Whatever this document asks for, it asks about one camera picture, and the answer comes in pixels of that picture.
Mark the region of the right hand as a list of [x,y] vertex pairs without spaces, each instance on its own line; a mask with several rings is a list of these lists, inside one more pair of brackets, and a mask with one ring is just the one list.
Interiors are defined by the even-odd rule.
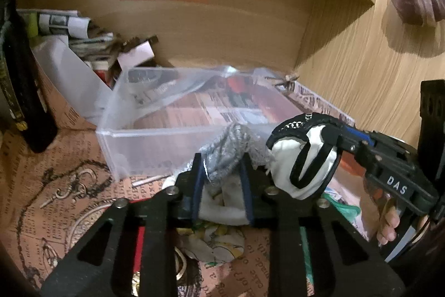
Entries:
[[[386,245],[388,242],[392,242],[396,239],[397,233],[396,227],[400,224],[400,216],[396,206],[386,207],[383,212],[379,226],[376,232],[377,243],[380,246]],[[424,215],[418,222],[416,233],[411,239],[412,244],[416,244],[422,239],[422,236],[426,233],[426,229],[429,226],[429,218]]]

